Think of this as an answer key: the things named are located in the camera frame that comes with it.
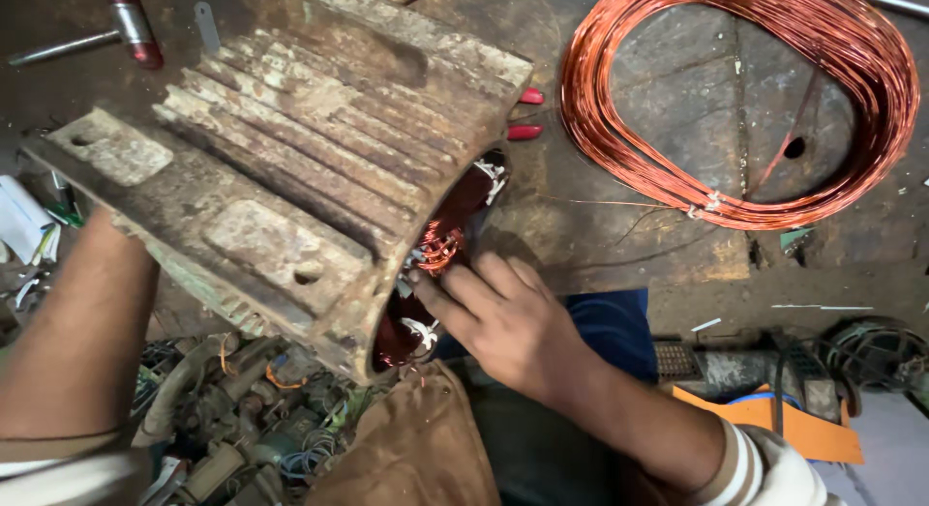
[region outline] finger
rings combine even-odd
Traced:
[[[531,286],[546,298],[554,300],[554,295],[551,290],[548,289],[548,286],[545,286],[545,282],[541,280],[539,273],[536,272],[534,268],[530,267],[528,263],[516,257],[507,258],[506,263],[510,264],[513,271],[522,279],[523,283],[527,286]]]
[[[504,301],[480,276],[459,264],[442,275],[442,286],[477,319],[484,319],[496,312]]]
[[[412,291],[423,303],[425,310],[445,325],[449,333],[460,342],[465,342],[462,336],[467,336],[472,330],[479,328],[478,320],[471,312],[449,298],[441,288],[435,285],[431,277],[413,270],[410,273],[410,280]]]
[[[474,261],[474,269],[496,292],[505,298],[514,298],[529,286],[503,258],[494,252],[485,252]]]

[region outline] metal rod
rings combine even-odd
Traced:
[[[49,58],[54,58],[56,56],[61,56],[68,52],[74,52],[76,50],[87,49],[90,47],[95,47],[98,45],[103,45],[105,43],[112,43],[120,40],[119,30],[113,29],[105,33],[99,33],[97,35],[92,35],[89,37],[78,38],[73,41],[60,43],[57,45],[49,45],[48,47],[43,47],[42,49],[30,50],[29,52],[21,52],[19,54],[14,54],[7,59],[7,62],[10,65],[25,65],[26,63],[32,63],[33,61],[42,61]]]
[[[906,0],[868,0],[878,5],[887,6],[902,13],[911,13],[923,20],[929,20],[929,7]]]

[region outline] white striped sleeve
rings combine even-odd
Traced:
[[[720,418],[726,452],[719,471],[692,501],[705,506],[842,506],[816,470],[783,438],[757,426]]]

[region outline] hammer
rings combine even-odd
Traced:
[[[122,40],[139,67],[160,69],[165,61],[145,18],[142,3],[139,0],[110,0],[110,12],[113,15],[113,28],[109,31],[15,54],[7,62],[14,66],[24,65]]]

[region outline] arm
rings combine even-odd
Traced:
[[[494,379],[570,418],[683,492],[714,477],[726,445],[719,418],[603,361],[526,263],[484,254],[474,271],[452,267],[442,277],[444,291],[413,274],[426,309]]]
[[[97,208],[0,372],[0,438],[110,432],[128,420],[158,266]]]

